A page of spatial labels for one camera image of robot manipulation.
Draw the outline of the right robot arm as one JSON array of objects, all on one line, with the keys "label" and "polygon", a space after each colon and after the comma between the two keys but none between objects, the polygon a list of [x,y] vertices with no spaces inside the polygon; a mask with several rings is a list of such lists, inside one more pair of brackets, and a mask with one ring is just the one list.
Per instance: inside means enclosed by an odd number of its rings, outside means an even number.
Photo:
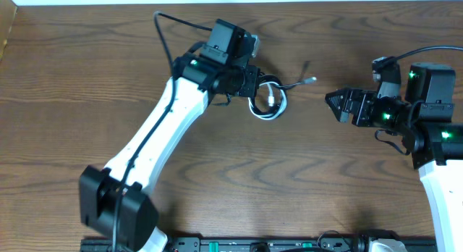
[{"label": "right robot arm", "polygon": [[430,205],[438,251],[462,250],[462,125],[452,121],[456,73],[447,65],[417,62],[400,95],[400,66],[372,64],[376,91],[342,88],[325,101],[339,122],[400,135],[398,152],[412,157]]}]

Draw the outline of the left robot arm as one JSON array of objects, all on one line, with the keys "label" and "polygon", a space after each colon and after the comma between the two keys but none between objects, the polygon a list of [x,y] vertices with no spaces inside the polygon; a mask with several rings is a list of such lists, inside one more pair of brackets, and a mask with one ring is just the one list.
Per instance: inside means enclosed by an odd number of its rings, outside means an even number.
[{"label": "left robot arm", "polygon": [[167,236],[150,199],[178,142],[217,94],[251,98],[258,89],[260,39],[216,20],[171,64],[171,77],[155,109],[129,143],[103,169],[87,166],[79,178],[81,222],[106,236],[106,251],[162,251]]}]

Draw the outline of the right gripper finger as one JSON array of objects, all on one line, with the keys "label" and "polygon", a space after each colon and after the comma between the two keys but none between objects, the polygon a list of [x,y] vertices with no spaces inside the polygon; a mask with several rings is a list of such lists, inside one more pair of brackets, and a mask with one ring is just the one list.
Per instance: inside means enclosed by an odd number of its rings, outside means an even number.
[{"label": "right gripper finger", "polygon": [[360,93],[362,90],[359,88],[341,88],[334,92],[327,93],[325,96],[325,100],[333,98],[335,96],[346,96],[349,98],[350,95]]},{"label": "right gripper finger", "polygon": [[325,102],[328,104],[338,122],[348,121],[349,112],[346,110],[347,100],[344,96],[335,96],[325,100]]}]

